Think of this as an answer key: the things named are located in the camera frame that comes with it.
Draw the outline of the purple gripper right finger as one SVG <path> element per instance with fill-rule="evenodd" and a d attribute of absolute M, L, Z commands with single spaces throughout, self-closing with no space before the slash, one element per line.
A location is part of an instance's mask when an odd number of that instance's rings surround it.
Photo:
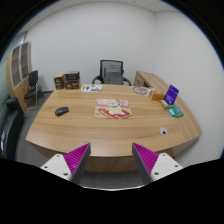
<path fill-rule="evenodd" d="M 132 144 L 132 154 L 144 185 L 182 169 L 167 153 L 157 154 L 137 143 Z"/>

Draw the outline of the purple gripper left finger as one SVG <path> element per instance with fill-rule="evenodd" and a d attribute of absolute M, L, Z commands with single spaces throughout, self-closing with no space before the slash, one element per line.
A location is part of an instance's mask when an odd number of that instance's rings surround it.
<path fill-rule="evenodd" d="M 65 155 L 55 154 L 41 166 L 41 169 L 75 184 L 79 184 L 90 153 L 91 145 L 87 143 Z"/>

